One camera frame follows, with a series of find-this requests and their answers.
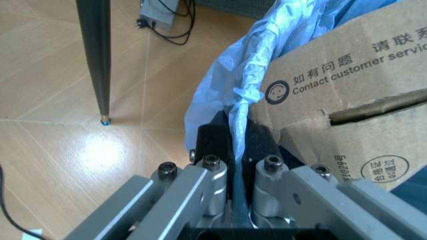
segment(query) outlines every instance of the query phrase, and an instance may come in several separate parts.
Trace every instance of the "silver cylinder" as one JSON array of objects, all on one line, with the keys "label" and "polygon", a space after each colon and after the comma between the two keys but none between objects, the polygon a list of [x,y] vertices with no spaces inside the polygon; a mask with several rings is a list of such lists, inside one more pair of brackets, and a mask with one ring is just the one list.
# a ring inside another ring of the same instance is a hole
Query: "silver cylinder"
[{"label": "silver cylinder", "polygon": [[[196,166],[204,168],[206,163],[199,161]],[[210,168],[213,173],[213,196],[210,199],[210,203],[206,209],[204,215],[214,216],[224,211],[227,202],[227,165],[223,161],[219,161],[219,167]]]}]

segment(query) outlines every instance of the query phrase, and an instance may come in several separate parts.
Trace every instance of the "power cord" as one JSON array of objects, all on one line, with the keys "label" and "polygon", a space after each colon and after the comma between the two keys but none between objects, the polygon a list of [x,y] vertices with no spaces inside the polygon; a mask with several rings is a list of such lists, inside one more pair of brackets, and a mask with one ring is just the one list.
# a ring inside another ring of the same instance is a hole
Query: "power cord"
[{"label": "power cord", "polygon": [[[196,21],[196,3],[195,3],[195,0],[188,0],[188,2],[187,2],[187,0],[184,0],[185,1],[185,6],[187,8],[186,14],[178,13],[178,12],[170,9],[162,0],[158,0],[158,1],[168,11],[170,11],[171,13],[173,13],[176,16],[186,17],[186,16],[189,15],[191,22],[190,22],[190,26],[189,26],[188,30],[186,32],[182,33],[182,34],[179,34],[179,35],[174,35],[174,36],[164,35],[164,34],[158,32],[156,30],[156,22],[153,21],[151,23],[151,25],[150,25],[147,22],[147,20],[145,20],[145,19],[137,19],[135,26],[137,28],[140,28],[140,29],[147,27],[147,28],[151,29],[156,35],[158,35],[159,37],[161,37],[162,39],[168,41],[171,44],[175,44],[175,45],[179,45],[179,46],[185,45],[188,42],[189,38],[190,38],[190,34],[191,34],[192,30],[193,30],[194,23]],[[172,39],[179,39],[179,38],[182,38],[182,37],[185,37],[185,40],[183,42],[177,42],[177,41],[172,40]]]},{"label": "power cord", "polygon": [[14,226],[16,229],[18,229],[21,232],[24,232],[30,236],[33,236],[35,238],[38,238],[40,240],[47,240],[46,238],[44,238],[42,235],[39,235],[37,233],[31,232],[23,227],[21,227],[20,225],[18,225],[9,215],[8,211],[6,210],[6,206],[5,206],[5,199],[3,197],[3,169],[2,166],[0,165],[0,206],[1,206],[1,210],[3,211],[4,216],[6,217],[6,219],[9,221],[9,223]]}]

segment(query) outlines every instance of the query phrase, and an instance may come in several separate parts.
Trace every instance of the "circular stamp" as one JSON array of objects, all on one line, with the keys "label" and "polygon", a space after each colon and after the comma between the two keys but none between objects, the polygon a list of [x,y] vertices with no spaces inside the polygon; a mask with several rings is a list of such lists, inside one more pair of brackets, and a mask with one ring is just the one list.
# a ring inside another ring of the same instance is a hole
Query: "circular stamp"
[{"label": "circular stamp", "polygon": [[282,103],[289,96],[289,84],[284,80],[277,80],[268,86],[265,91],[265,100],[271,105]]},{"label": "circular stamp", "polygon": [[383,155],[367,161],[360,169],[362,177],[374,183],[396,181],[408,172],[409,162],[397,155]]}]

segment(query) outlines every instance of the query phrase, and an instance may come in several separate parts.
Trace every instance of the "smiley face logo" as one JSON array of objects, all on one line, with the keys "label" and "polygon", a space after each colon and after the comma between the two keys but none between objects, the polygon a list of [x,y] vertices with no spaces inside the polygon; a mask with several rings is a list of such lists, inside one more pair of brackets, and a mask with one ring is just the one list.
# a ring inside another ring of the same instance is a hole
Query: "smiley face logo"
[{"label": "smiley face logo", "polygon": [[278,80],[270,84],[265,91],[265,100],[271,105],[280,104],[289,95],[289,85],[286,81]]}]

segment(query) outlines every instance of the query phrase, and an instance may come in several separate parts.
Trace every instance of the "gray device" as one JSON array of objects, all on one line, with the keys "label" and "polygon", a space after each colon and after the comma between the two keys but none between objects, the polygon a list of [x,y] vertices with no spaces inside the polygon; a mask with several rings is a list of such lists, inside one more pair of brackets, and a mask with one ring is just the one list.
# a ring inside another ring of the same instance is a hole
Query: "gray device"
[{"label": "gray device", "polygon": [[[179,0],[162,0],[162,2],[171,10],[177,11]],[[166,9],[159,0],[141,0],[139,17],[146,20],[150,26],[155,22],[156,27],[170,31],[175,14]]]}]

